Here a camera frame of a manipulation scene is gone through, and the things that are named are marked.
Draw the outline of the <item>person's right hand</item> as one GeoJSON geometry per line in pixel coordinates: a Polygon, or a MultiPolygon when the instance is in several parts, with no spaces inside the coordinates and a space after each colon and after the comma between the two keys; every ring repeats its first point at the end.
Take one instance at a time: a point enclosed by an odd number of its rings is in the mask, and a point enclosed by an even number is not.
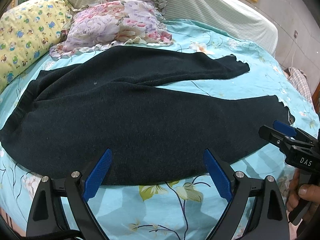
{"type": "Polygon", "coordinates": [[[287,198],[286,207],[291,212],[297,205],[300,199],[307,200],[315,204],[320,202],[320,189],[319,186],[304,184],[298,186],[300,177],[300,170],[295,169],[292,180],[289,184],[289,196],[287,198]]]}

